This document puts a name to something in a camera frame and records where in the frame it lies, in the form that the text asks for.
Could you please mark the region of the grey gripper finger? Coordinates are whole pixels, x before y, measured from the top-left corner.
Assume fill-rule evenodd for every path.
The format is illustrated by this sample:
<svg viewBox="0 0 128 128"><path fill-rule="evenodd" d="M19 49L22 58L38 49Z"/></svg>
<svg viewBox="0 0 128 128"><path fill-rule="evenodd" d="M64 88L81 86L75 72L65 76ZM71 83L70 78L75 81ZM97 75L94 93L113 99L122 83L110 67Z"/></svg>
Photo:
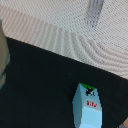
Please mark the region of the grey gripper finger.
<svg viewBox="0 0 128 128"><path fill-rule="evenodd" d="M10 61L9 49L8 49L6 37L3 32L2 21L0 20L0 89L2 88L6 80L5 69L6 66L9 64L9 61Z"/></svg>

